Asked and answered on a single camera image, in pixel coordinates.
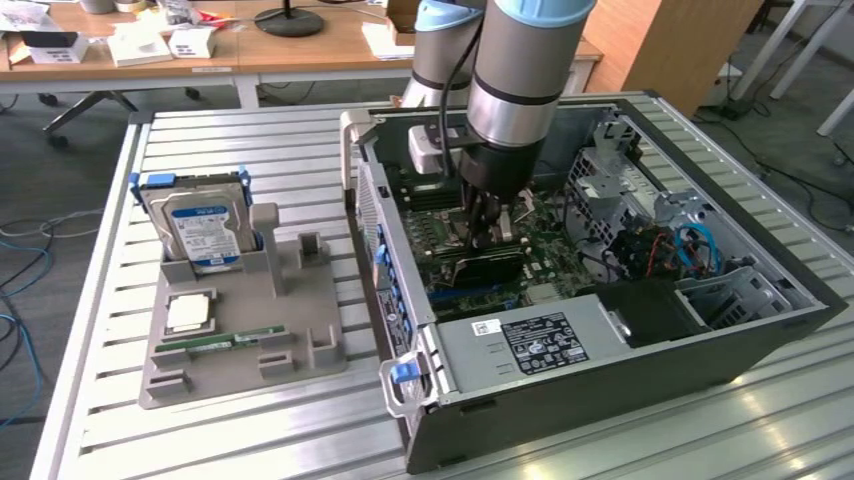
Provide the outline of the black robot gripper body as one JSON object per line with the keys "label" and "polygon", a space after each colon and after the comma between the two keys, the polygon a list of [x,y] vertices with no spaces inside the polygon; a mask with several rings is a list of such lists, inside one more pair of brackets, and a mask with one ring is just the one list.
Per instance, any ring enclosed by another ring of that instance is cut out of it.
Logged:
{"label": "black robot gripper body", "polygon": [[533,178],[543,142],[523,147],[482,143],[463,149],[459,173],[479,191],[513,200]]}

